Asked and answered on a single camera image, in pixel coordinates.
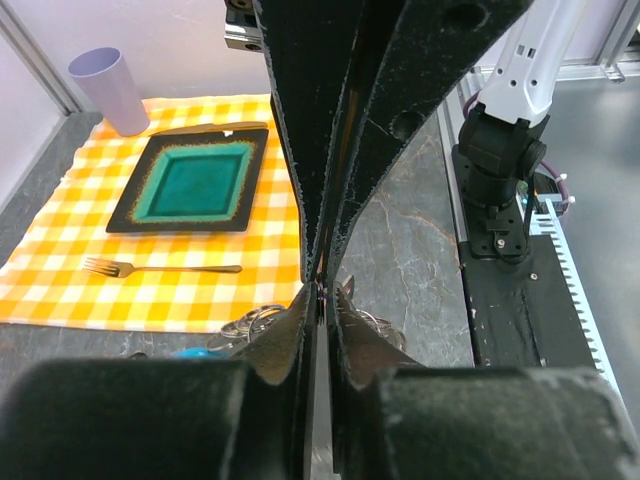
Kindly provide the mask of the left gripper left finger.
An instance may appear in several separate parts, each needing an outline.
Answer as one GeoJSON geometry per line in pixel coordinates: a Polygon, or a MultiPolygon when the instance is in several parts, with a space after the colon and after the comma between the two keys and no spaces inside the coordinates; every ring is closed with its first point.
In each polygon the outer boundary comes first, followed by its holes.
{"type": "Polygon", "coordinates": [[[5,479],[305,479],[318,289],[225,360],[54,359],[1,404],[5,479]]]}

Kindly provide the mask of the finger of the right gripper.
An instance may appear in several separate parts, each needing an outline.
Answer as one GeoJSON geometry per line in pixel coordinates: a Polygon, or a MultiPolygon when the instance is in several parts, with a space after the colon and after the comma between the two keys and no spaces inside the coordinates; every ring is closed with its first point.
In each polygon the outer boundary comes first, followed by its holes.
{"type": "Polygon", "coordinates": [[[527,1],[367,1],[328,157],[319,282],[333,283],[353,226],[392,163],[527,1]]]}

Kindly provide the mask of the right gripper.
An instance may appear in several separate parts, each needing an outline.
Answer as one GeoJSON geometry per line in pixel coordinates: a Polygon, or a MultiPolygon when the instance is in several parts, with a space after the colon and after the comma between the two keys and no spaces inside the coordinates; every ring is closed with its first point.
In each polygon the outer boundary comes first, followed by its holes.
{"type": "Polygon", "coordinates": [[[319,258],[330,144],[363,3],[224,3],[227,47],[261,51],[263,43],[265,49],[272,111],[299,210],[301,278],[311,280],[319,258]]]}

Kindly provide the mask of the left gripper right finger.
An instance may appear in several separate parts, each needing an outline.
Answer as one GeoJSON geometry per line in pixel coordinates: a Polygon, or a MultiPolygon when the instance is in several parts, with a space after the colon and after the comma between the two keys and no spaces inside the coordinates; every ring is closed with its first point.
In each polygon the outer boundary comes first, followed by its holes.
{"type": "Polygon", "coordinates": [[[635,479],[639,443],[588,368],[429,368],[326,299],[344,479],[635,479]]]}

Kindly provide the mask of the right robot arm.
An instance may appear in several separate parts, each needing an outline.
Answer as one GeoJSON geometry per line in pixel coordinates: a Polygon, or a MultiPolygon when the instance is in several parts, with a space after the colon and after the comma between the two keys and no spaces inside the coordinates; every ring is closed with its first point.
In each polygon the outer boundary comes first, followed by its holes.
{"type": "Polygon", "coordinates": [[[230,1],[255,34],[300,216],[301,278],[331,284],[371,196],[461,78],[498,40],[460,133],[472,196],[506,206],[541,133],[581,1],[230,1]]]}

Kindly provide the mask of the green square plate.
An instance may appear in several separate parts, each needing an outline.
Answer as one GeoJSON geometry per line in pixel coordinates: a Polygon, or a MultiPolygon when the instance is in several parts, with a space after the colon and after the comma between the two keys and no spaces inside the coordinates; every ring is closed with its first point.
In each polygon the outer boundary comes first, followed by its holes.
{"type": "Polygon", "coordinates": [[[106,231],[246,231],[268,137],[264,124],[150,137],[106,231]]]}

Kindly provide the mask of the gold fork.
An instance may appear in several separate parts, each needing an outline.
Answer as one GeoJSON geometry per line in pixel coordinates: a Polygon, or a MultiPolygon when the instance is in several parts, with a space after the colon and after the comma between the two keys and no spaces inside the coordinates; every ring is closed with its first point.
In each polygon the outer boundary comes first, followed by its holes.
{"type": "Polygon", "coordinates": [[[131,263],[88,258],[83,269],[94,274],[112,278],[126,278],[136,272],[197,272],[215,274],[238,274],[242,271],[240,265],[199,266],[199,267],[170,267],[170,266],[134,266],[131,263]]]}

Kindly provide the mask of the lilac cup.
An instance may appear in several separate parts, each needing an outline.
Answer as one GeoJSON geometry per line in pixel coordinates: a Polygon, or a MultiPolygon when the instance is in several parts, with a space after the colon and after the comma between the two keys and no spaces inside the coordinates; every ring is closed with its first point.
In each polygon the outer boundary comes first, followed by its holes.
{"type": "Polygon", "coordinates": [[[84,52],[69,63],[67,71],[120,136],[135,136],[148,128],[150,119],[119,49],[84,52]]]}

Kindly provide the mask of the orange checkered cloth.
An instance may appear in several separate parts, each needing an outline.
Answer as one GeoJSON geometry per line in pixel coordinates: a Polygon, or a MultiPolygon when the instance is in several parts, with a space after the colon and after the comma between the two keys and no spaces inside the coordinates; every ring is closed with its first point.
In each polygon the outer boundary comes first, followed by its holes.
{"type": "Polygon", "coordinates": [[[301,285],[299,224],[277,134],[268,139],[246,231],[110,235],[108,220],[147,141],[122,137],[108,122],[92,130],[1,270],[3,322],[208,333],[254,307],[291,303],[301,285]],[[242,271],[112,278],[84,270],[88,258],[242,271]]]}

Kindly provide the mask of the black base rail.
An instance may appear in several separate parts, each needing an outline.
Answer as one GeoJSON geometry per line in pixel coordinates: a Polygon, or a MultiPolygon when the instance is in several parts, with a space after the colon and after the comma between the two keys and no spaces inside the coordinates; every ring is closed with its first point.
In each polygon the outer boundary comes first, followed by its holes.
{"type": "Polygon", "coordinates": [[[481,367],[597,369],[595,349],[549,234],[534,234],[534,201],[504,210],[464,200],[459,244],[474,361],[481,367]]]}

